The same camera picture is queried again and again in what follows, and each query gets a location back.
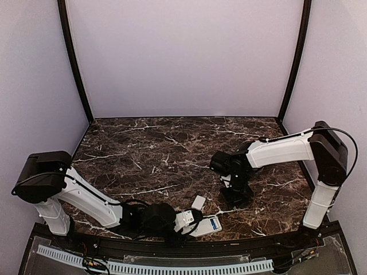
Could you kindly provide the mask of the white remote control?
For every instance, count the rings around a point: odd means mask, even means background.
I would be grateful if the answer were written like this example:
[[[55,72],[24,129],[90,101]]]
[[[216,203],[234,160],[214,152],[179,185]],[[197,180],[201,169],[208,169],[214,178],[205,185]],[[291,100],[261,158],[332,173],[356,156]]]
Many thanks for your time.
[[[210,219],[211,218],[205,218],[205,219],[203,219],[198,224],[198,227],[193,232],[190,233],[190,235],[193,236],[193,237],[202,237],[204,235],[208,235],[208,234],[219,232],[219,231],[213,231],[212,225],[211,225],[211,222],[210,222]]]

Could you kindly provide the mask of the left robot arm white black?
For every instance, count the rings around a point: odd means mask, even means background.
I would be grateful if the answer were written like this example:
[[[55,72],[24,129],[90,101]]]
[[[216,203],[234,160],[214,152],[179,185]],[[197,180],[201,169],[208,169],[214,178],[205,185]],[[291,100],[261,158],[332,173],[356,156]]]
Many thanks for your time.
[[[187,240],[187,234],[175,228],[177,213],[167,203],[112,199],[89,184],[71,163],[72,157],[65,151],[31,154],[11,191],[37,209],[67,249],[77,249],[81,238],[73,231],[74,221],[65,213],[61,201],[123,237],[133,240],[161,237],[169,247],[177,247]]]

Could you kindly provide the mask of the white battery cover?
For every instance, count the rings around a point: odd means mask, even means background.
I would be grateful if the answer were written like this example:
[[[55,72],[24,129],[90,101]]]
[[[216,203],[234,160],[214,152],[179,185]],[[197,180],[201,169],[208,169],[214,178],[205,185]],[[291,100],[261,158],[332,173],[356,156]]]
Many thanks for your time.
[[[196,210],[201,210],[206,202],[206,198],[200,195],[197,195],[192,203],[192,208]]]

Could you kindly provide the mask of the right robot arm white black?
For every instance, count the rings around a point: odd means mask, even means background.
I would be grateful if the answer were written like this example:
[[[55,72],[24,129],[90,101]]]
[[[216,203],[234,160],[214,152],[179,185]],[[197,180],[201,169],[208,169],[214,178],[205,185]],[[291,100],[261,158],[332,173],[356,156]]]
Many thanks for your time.
[[[303,216],[302,228],[293,235],[292,243],[304,249],[315,238],[324,216],[332,207],[340,188],[355,166],[348,165],[348,148],[339,133],[344,130],[318,121],[312,128],[273,139],[261,137],[243,143],[235,152],[217,151],[209,168],[219,174],[224,187],[220,192],[231,208],[247,204],[254,193],[248,182],[264,166],[279,163],[313,161],[318,178],[311,201]]]

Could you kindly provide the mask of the blue battery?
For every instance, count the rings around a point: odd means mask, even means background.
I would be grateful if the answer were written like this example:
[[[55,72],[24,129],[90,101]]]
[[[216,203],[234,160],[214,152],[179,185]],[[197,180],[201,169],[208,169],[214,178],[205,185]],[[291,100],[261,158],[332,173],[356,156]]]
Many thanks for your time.
[[[220,230],[222,230],[221,223],[220,223],[220,221],[217,218],[211,218],[210,219],[210,222],[211,222],[213,231],[220,231]]]

